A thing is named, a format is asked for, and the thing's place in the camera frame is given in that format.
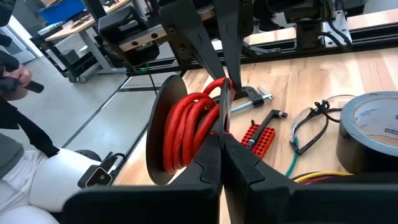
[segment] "yellow wire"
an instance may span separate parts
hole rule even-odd
[[[309,178],[312,178],[312,177],[319,177],[319,176],[322,176],[322,175],[338,175],[338,176],[345,176],[345,175],[352,175],[352,174],[347,173],[347,172],[337,172],[337,171],[315,172],[315,173],[308,174],[308,175],[302,176],[302,177],[300,177],[300,178],[297,178],[297,179],[295,179],[294,181],[296,181],[296,183],[301,183],[301,182],[303,182],[304,180],[307,180],[307,179],[309,179]]]

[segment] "table leg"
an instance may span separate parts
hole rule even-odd
[[[93,53],[95,59],[97,59],[98,63],[102,66],[103,69],[111,69],[112,67],[106,61],[106,58],[104,55],[102,55],[101,51],[97,48],[93,40],[90,38],[90,36],[87,34],[86,31],[82,31],[79,33],[80,37],[83,39],[84,43],[87,45],[88,50],[90,50],[91,53]]]
[[[126,72],[125,68],[112,68],[112,66],[108,63],[104,55],[95,45],[94,41],[90,38],[86,31],[81,31],[80,37],[83,39],[84,43],[87,45],[88,50],[93,54],[97,62],[101,65],[102,70],[93,72],[86,76],[80,76],[79,80],[82,83],[87,82],[87,79],[91,78],[93,75],[104,75],[104,74],[113,74],[113,73],[124,73]]]

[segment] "white pants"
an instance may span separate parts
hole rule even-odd
[[[0,180],[0,224],[58,223],[49,212],[80,190],[78,180],[100,162],[61,149],[51,158],[26,150],[17,165]]]

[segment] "gray floor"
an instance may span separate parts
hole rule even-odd
[[[397,7],[397,0],[369,0],[365,13]],[[285,25],[283,15],[278,15],[276,20]],[[60,48],[79,50],[83,46],[76,35]],[[172,56],[168,44],[160,49],[159,58]],[[34,80],[45,85],[45,91],[30,93],[12,104],[45,130],[56,146],[66,145],[71,150],[92,149],[102,158],[109,151],[126,152],[147,122],[155,98],[150,91],[117,93],[101,107],[126,79],[123,74],[94,77],[86,84],[72,84],[45,58],[36,59],[27,66],[33,71]],[[169,75],[171,73],[153,77],[156,84],[161,85]],[[131,78],[123,88],[142,86],[150,86],[148,76]],[[1,132],[29,144],[22,131]]]

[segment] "black metal disc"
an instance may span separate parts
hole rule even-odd
[[[186,96],[187,87],[182,78],[172,75],[161,86],[150,113],[146,161],[150,179],[157,185],[167,184],[174,176],[164,171],[163,139],[167,115],[171,107]]]
[[[220,140],[220,147],[224,149],[224,133],[229,132],[229,123],[231,121],[231,86],[229,80],[225,79],[221,86],[220,93],[220,115],[218,120],[220,121],[218,129],[218,137]]]

